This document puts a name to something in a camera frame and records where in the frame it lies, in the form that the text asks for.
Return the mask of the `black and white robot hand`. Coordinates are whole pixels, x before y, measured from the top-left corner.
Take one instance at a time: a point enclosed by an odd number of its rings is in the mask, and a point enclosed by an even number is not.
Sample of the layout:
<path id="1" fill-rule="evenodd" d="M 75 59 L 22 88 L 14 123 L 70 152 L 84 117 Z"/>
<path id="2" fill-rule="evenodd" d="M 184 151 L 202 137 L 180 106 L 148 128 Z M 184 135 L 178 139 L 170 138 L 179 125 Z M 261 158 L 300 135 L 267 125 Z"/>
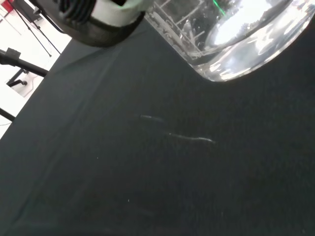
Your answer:
<path id="1" fill-rule="evenodd" d="M 127 39 L 153 5 L 151 0 L 33 0 L 56 29 L 93 47 Z"/>

